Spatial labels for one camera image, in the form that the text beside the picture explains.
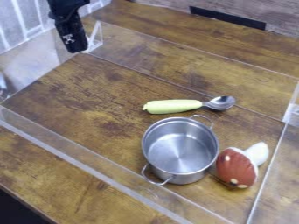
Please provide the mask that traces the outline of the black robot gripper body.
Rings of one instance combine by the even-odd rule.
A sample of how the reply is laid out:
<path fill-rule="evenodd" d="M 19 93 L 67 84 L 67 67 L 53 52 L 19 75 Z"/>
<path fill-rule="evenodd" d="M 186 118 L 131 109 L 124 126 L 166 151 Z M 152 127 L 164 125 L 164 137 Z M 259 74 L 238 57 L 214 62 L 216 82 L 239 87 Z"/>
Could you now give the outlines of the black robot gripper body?
<path fill-rule="evenodd" d="M 80 7 L 90 4 L 90 0 L 47 0 L 51 19 L 68 19 Z"/>

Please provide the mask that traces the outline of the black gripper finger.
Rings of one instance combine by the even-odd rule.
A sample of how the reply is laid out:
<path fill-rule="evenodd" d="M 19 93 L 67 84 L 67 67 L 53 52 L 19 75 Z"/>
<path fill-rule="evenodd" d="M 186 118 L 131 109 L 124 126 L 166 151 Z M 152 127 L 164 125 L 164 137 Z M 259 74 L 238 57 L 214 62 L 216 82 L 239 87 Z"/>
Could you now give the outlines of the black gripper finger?
<path fill-rule="evenodd" d="M 86 51 L 90 44 L 80 21 L 80 14 L 74 12 L 67 19 L 56 19 L 55 26 L 68 52 L 78 53 Z"/>

